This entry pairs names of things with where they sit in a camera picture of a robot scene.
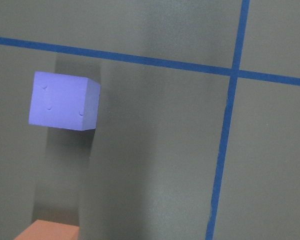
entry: gray surface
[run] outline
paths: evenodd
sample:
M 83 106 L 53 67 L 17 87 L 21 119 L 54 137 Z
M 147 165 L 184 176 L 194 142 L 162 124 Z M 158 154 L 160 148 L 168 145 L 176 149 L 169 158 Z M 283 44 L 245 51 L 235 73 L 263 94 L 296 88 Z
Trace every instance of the gray surface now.
M 80 239 L 203 239 L 228 77 L 0 46 L 0 240 L 31 223 L 36 181 L 58 179 L 45 179 L 42 165 L 62 146 L 46 149 L 47 128 L 28 125 L 34 71 L 55 66 L 102 85 Z M 65 173 L 65 159 L 54 167 Z
M 300 87 L 238 81 L 215 240 L 300 240 Z
M 53 71 L 54 53 L 0 46 L 0 240 L 31 222 L 37 164 L 47 128 L 28 124 L 35 71 Z
M 231 67 L 241 0 L 0 0 L 0 37 Z
M 300 78 L 300 0 L 251 0 L 241 69 Z

